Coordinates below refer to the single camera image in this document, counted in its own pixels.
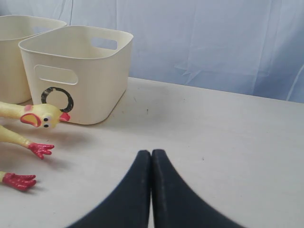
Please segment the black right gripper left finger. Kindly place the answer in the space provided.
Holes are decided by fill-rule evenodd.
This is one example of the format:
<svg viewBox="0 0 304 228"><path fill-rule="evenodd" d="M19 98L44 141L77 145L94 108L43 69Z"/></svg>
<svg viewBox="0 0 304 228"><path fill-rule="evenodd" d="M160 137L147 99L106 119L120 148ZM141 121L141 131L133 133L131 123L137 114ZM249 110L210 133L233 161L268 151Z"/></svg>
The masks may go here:
<svg viewBox="0 0 304 228"><path fill-rule="evenodd" d="M151 202L151 154L137 153L117 187L71 228L146 228Z"/></svg>

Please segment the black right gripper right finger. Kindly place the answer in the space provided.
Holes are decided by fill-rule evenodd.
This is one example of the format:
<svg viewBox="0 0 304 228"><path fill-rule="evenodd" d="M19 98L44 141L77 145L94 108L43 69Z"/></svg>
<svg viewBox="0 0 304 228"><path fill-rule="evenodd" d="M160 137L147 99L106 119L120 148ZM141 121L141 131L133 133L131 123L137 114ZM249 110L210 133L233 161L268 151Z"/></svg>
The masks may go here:
<svg viewBox="0 0 304 228"><path fill-rule="evenodd" d="M242 227L201 199L161 149L152 151L152 207L156 228Z"/></svg>

